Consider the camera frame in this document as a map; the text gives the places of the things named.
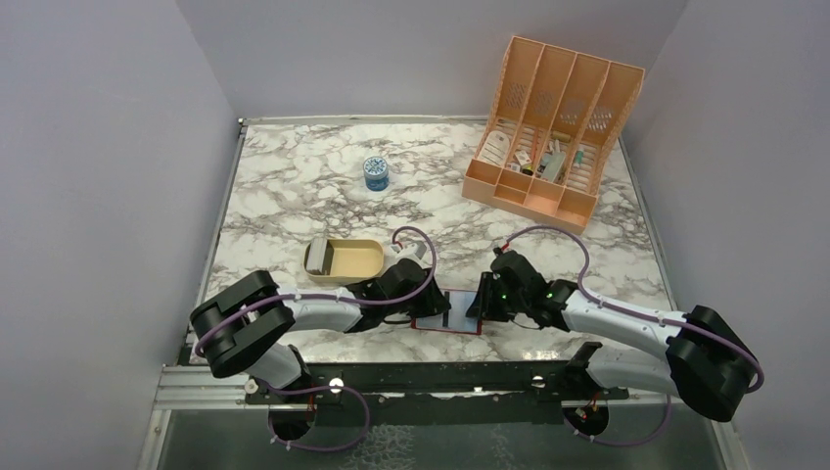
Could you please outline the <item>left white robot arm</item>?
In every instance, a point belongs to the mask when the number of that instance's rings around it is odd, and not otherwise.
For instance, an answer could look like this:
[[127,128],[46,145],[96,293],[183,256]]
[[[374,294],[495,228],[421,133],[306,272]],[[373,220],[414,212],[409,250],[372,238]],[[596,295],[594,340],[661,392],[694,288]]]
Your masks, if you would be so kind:
[[364,332],[393,315],[416,319],[449,310],[433,271],[404,258],[378,277],[330,291],[281,287],[256,270],[198,306],[190,323],[198,337],[194,352],[214,377],[246,373],[292,402],[306,393],[310,374],[298,349],[281,343],[285,334]]

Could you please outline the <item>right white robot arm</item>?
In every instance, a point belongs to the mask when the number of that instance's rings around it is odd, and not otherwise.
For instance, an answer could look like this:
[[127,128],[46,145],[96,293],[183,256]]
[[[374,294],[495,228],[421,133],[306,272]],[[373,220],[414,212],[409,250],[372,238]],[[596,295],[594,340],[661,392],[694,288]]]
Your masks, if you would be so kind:
[[515,251],[499,252],[480,276],[469,315],[507,322],[528,316],[541,328],[622,344],[601,346],[565,372],[567,390],[587,399],[600,389],[633,388],[680,398],[728,422],[759,378],[755,355],[715,310],[649,309],[602,298],[580,281],[549,281]]

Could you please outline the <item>beige oval tray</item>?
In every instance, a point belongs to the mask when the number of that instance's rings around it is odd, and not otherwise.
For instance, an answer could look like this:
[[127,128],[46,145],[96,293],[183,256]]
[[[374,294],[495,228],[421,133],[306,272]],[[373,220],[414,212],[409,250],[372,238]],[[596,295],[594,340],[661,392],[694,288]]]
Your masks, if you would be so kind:
[[312,275],[305,271],[304,258],[302,267],[307,276],[318,284],[350,284],[378,276],[385,263],[383,246],[372,239],[334,239],[333,263],[329,275]]

